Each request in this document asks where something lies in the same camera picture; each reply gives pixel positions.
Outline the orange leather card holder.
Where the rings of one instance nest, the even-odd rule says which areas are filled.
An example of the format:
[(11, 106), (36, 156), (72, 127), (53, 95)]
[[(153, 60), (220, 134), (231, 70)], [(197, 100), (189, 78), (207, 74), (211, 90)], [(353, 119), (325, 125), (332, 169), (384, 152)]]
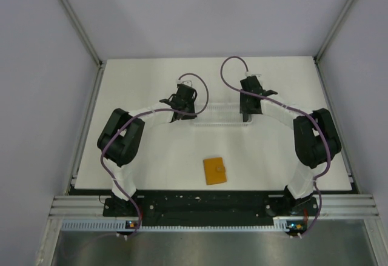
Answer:
[(222, 157), (204, 159), (203, 166), (207, 185), (227, 182), (226, 168)]

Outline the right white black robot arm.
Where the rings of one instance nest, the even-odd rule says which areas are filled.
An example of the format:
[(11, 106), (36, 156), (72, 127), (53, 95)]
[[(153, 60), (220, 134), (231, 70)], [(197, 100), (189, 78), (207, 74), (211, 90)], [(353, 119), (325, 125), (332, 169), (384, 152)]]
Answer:
[(239, 112), (244, 122), (251, 115), (264, 115), (293, 130), (298, 163), (283, 195), (267, 198), (266, 212), (270, 216), (299, 214), (310, 204), (316, 180), (328, 172), (328, 169), (322, 173), (313, 170), (323, 163), (329, 168), (342, 149), (330, 111), (321, 108), (307, 113), (287, 104), (277, 92), (263, 89), (256, 76), (248, 76), (240, 84)]

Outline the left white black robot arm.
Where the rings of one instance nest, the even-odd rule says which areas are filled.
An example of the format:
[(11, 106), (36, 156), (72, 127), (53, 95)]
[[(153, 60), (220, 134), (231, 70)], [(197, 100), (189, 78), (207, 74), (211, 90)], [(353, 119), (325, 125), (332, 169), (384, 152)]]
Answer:
[(186, 84), (178, 84), (176, 93), (157, 104), (133, 112), (115, 109), (109, 117), (97, 147), (100, 162), (112, 180), (112, 197), (105, 205), (116, 216), (133, 216), (140, 212), (130, 163), (135, 159), (142, 137), (157, 125), (195, 119), (197, 91)]

